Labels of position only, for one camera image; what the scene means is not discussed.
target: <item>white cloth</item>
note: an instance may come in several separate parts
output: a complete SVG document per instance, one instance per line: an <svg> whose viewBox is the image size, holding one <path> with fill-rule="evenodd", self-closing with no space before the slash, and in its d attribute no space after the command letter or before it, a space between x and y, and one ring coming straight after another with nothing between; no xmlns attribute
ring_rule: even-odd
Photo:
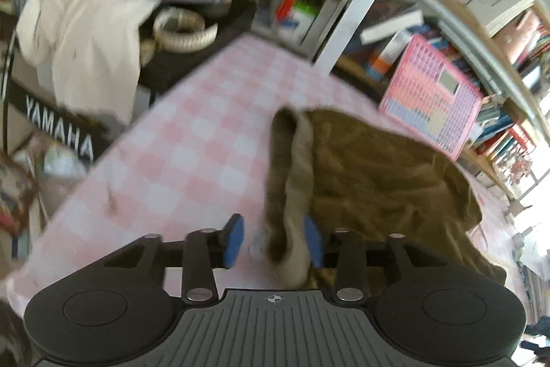
<svg viewBox="0 0 550 367"><path fill-rule="evenodd" d="M28 0L17 25L23 57L52 59L58 104L131 120L139 25L160 0Z"/></svg>

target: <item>book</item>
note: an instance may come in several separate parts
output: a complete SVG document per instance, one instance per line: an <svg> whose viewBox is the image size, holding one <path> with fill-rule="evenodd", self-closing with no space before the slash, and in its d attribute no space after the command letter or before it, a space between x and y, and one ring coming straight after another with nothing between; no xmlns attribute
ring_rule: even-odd
<svg viewBox="0 0 550 367"><path fill-rule="evenodd" d="M478 140L476 140L476 143L474 143L474 145L477 145L475 148L475 152L479 155L487 154L491 149L496 147L496 145L504 138L507 133L507 131L497 132L494 136L490 137L481 144L477 144L479 140L478 138Z"/></svg>
<svg viewBox="0 0 550 367"><path fill-rule="evenodd" d="M453 63L456 67L458 67L461 71L467 71L469 69L472 69L470 66L470 63L466 58L458 58L458 59L452 59L449 58L450 62Z"/></svg>
<svg viewBox="0 0 550 367"><path fill-rule="evenodd" d="M523 63L525 61L527 61L527 59L529 59L529 56L530 56L531 52L537 46L537 42L540 39L540 34L541 33L539 31L536 31L533 34L533 37L531 38L531 41L527 44L527 46L525 46L525 49L523 49L523 51L521 52L521 54L518 57L518 60L516 60L516 62L514 64L514 67L516 69L521 67L523 65Z"/></svg>
<svg viewBox="0 0 550 367"><path fill-rule="evenodd" d="M541 22L535 12L532 9L527 9L518 14L518 16L496 33L493 36L493 40L502 49L508 61L514 64L518 61L526 47L530 45L540 24Z"/></svg>
<svg viewBox="0 0 550 367"><path fill-rule="evenodd" d="M494 161L495 159L499 159L501 156L505 154L505 152L510 148L513 144L515 144L515 139L510 135L509 132L504 136L504 139L502 139L496 147L494 147L493 150L489 151L489 153L486 155L486 157L490 161Z"/></svg>
<svg viewBox="0 0 550 367"><path fill-rule="evenodd" d="M494 36L535 0L458 0L466 5L489 36Z"/></svg>
<svg viewBox="0 0 550 367"><path fill-rule="evenodd" d="M385 40L363 64L367 73L378 80L382 80L409 45L412 38L410 32L401 30L392 38Z"/></svg>
<svg viewBox="0 0 550 367"><path fill-rule="evenodd" d="M480 111L477 115L476 122L478 123L484 123L489 120L498 119L500 117L500 108L498 106L494 106L489 109L484 109L483 111Z"/></svg>
<svg viewBox="0 0 550 367"><path fill-rule="evenodd" d="M532 90L537 86L542 76L540 58L530 60L525 67L522 67L519 75L527 89Z"/></svg>
<svg viewBox="0 0 550 367"><path fill-rule="evenodd" d="M472 129L468 134L468 146L471 146L472 142L475 142L482 132L483 128L479 125L479 123L474 122L474 125L472 125Z"/></svg>
<svg viewBox="0 0 550 367"><path fill-rule="evenodd" d="M376 49L376 46L378 43L369 43L369 44L362 44L361 38L359 37L361 35L360 32L355 32L354 35L349 40L348 44L346 45L344 52L346 54L354 54L354 53L365 53L365 52L373 52L373 50Z"/></svg>
<svg viewBox="0 0 550 367"><path fill-rule="evenodd" d="M422 35L428 42L441 36L441 30L431 24L415 25L414 27L407 28L407 30L413 35Z"/></svg>
<svg viewBox="0 0 550 367"><path fill-rule="evenodd" d="M416 4L400 1L375 2L365 15L360 39L363 45L381 41L404 28L424 24L422 10Z"/></svg>
<svg viewBox="0 0 550 367"><path fill-rule="evenodd" d="M27 229L23 230L20 235L12 237L12 259L26 259L30 253L30 239Z"/></svg>
<svg viewBox="0 0 550 367"><path fill-rule="evenodd" d="M542 44L539 40L535 49L527 57L527 60L538 58L539 56L542 56L544 53L546 53L546 51L549 49L550 49L550 36L547 36L544 39L544 42Z"/></svg>
<svg viewBox="0 0 550 367"><path fill-rule="evenodd" d="M476 144L483 143L487 140L489 140L491 137L493 137L496 133L500 131L507 130L508 128L512 127L514 125L514 121L510 118L508 114L506 114L504 111L501 112L500 117L498 118L497 122L491 126L486 127L483 130L483 133L476 141Z"/></svg>

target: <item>pink checkered tablecloth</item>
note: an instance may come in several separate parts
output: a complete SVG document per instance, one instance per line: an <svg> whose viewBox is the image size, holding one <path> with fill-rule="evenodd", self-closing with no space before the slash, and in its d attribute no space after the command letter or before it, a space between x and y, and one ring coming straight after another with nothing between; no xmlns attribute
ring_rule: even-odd
<svg viewBox="0 0 550 367"><path fill-rule="evenodd" d="M180 82L97 163L8 279L12 307L22 314L40 289L142 235L178 240L221 228L235 212L244 216L245 241L236 266L216 272L219 290L279 286L263 257L262 210L270 124L285 104L334 107L409 134L360 92L244 35ZM491 219L501 219L502 206L472 184ZM179 295L179 281L170 270L164 287Z"/></svg>

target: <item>clutter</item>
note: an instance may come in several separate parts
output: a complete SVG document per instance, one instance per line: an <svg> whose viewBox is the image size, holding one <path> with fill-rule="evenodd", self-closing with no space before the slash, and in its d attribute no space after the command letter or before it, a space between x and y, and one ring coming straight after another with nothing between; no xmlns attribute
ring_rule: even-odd
<svg viewBox="0 0 550 367"><path fill-rule="evenodd" d="M269 153L268 256L285 287L334 280L333 272L310 270L304 216L325 231L350 229L374 241L401 233L504 283L505 271L466 236L482 214L468 181L441 152L342 112L284 108L273 118ZM371 271L375 294L384 280Z"/></svg>
<svg viewBox="0 0 550 367"><path fill-rule="evenodd" d="M7 154L0 152L0 228L19 235L28 225L36 183Z"/></svg>
<svg viewBox="0 0 550 367"><path fill-rule="evenodd" d="M519 201L512 201L508 210L506 210L506 215L512 215L514 218L517 217L523 211L531 208L532 206L524 207Z"/></svg>
<svg viewBox="0 0 550 367"><path fill-rule="evenodd" d="M497 152L497 157L504 152L497 164L504 176L504 181L510 185L519 185L523 177L531 174L532 160L520 145L511 140Z"/></svg>
<svg viewBox="0 0 550 367"><path fill-rule="evenodd" d="M477 122L482 123L483 131L474 142L474 148L479 155L489 155L496 149L496 145L501 142L505 132L514 126L514 121L510 115L500 105L489 104L489 108L483 109L483 114L477 117Z"/></svg>
<svg viewBox="0 0 550 367"><path fill-rule="evenodd" d="M409 45L412 34L407 30L400 30L392 38L371 46L361 46L356 50L350 45L345 55L363 66L365 72L378 81L389 79L390 70Z"/></svg>
<svg viewBox="0 0 550 367"><path fill-rule="evenodd" d="M55 143L46 150L43 167L46 176L63 179L82 179L87 173L86 167L79 161L74 151Z"/></svg>
<svg viewBox="0 0 550 367"><path fill-rule="evenodd" d="M295 2L280 23L278 34L288 43L300 44L310 30L319 10L307 3Z"/></svg>
<svg viewBox="0 0 550 367"><path fill-rule="evenodd" d="M52 59L58 104L132 116L140 73L138 27L160 0L27 0L17 34L23 57Z"/></svg>
<svg viewBox="0 0 550 367"><path fill-rule="evenodd" d="M158 13L153 32L162 49L175 53L191 53L214 42L218 25L205 29L205 20L200 14L186 9L169 8Z"/></svg>

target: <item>brown cloth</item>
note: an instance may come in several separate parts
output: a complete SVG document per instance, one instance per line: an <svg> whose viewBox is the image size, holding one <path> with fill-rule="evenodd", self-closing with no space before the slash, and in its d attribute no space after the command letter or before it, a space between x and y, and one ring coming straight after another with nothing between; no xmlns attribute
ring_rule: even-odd
<svg viewBox="0 0 550 367"><path fill-rule="evenodd" d="M333 280L329 270L310 270L307 215L323 229L351 229L370 240L404 234L504 284L505 271L490 264L466 236L482 219L468 181L427 145L342 112L283 108L271 125L269 163L268 257L286 287L318 287Z"/></svg>

